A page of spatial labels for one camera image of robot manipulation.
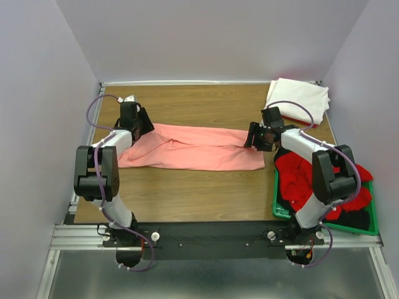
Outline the pink t shirt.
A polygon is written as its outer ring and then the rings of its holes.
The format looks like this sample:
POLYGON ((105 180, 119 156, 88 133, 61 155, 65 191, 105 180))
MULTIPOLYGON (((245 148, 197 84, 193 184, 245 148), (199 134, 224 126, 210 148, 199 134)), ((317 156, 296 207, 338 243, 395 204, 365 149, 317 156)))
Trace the pink t shirt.
POLYGON ((119 155, 120 168, 254 171, 265 167, 260 151, 244 147, 246 131, 159 123, 154 127, 119 155))

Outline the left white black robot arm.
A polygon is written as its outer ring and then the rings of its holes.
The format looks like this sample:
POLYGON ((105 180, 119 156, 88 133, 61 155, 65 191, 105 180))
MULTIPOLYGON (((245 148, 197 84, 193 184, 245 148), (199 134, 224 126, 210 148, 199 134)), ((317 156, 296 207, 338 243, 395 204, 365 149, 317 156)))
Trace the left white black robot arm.
POLYGON ((120 117, 99 142, 79 146, 75 155, 74 192, 95 204, 125 246, 138 240, 137 220, 120 196, 118 157, 154 130, 147 111, 131 96, 119 98, 120 117))

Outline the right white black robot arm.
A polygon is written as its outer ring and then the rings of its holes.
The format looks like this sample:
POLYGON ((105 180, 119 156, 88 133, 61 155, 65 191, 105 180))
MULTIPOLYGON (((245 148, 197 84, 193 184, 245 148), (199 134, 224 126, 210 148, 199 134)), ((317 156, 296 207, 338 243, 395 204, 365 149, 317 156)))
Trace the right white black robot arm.
POLYGON ((320 229, 329 212, 358 196, 360 173, 349 146, 334 146, 308 135, 306 128, 285 124, 276 104, 267 105, 261 115, 261 123, 250 124, 245 147, 268 152, 283 148, 312 166, 312 193, 285 231, 292 243, 301 244, 320 229))

